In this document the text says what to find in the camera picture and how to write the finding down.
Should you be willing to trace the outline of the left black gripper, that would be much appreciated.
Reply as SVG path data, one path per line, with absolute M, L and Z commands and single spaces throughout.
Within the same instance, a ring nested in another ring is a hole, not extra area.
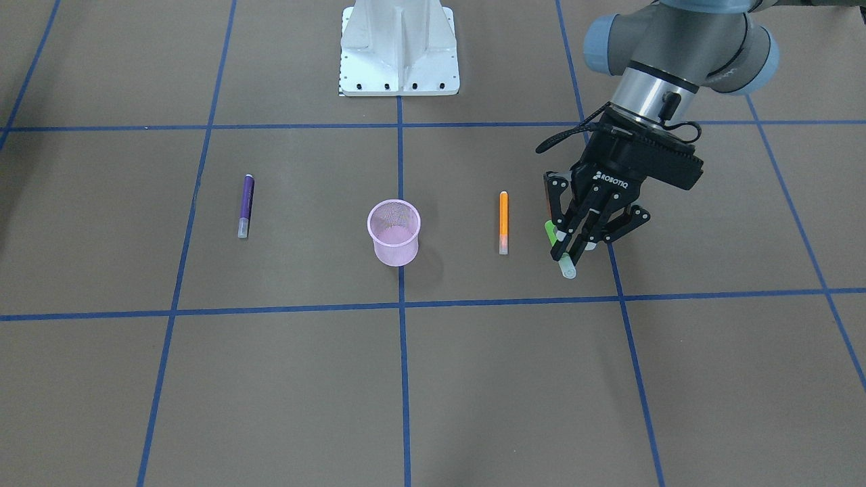
M 638 194 L 647 178 L 690 190 L 703 173 L 704 161 L 693 144 L 615 108 L 598 109 L 571 133 L 590 133 L 582 156 L 571 173 L 548 170 L 543 182 L 549 212 L 545 234 L 551 246 L 570 246 L 567 256 L 574 264 L 584 252 L 652 219 L 626 191 Z M 590 191 L 590 184 L 625 191 Z

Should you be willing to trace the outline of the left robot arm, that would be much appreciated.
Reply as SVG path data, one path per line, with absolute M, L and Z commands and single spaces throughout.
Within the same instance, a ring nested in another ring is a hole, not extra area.
M 749 95 L 776 73 L 779 44 L 752 21 L 759 9 L 758 1 L 654 1 L 590 25 L 585 64 L 619 84 L 602 107 L 536 149 L 541 154 L 573 135 L 589 137 L 569 170 L 544 176 L 545 232 L 563 277 L 575 277 L 584 252 L 650 221 L 638 204 L 647 179 L 689 191 L 701 178 L 695 139 L 675 130 L 690 126 L 701 137 L 687 111 L 702 87 Z

